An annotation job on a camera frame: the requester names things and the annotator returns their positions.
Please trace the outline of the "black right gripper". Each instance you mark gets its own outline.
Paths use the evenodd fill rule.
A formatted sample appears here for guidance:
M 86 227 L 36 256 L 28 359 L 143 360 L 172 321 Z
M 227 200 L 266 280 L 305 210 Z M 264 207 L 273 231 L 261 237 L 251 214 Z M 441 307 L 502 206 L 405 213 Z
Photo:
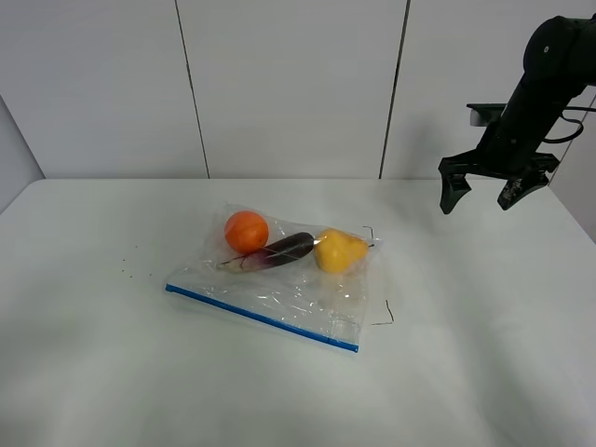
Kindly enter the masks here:
M 500 122 L 490 123 L 474 149 L 441 160 L 440 209 L 444 214 L 450 214 L 471 191 L 467 174 L 508 180 L 497 198 L 502 210 L 549 184 L 544 171 L 552 173 L 560 160 L 553 154 L 530 152 L 523 144 L 504 138 L 499 130 Z

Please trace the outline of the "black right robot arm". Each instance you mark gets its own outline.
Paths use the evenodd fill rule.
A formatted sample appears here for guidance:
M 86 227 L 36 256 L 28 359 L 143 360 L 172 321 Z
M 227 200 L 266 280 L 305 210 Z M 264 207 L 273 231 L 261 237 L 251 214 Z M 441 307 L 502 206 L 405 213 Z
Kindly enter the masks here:
M 548 185 L 560 161 L 539 152 L 570 101 L 595 83 L 595 19 L 557 16 L 542 23 L 523 55 L 523 75 L 507 103 L 472 103 L 470 122 L 485 129 L 475 149 L 439 164 L 440 208 L 453 211 L 471 187 L 469 174 L 502 179 L 497 198 L 508 210 Z

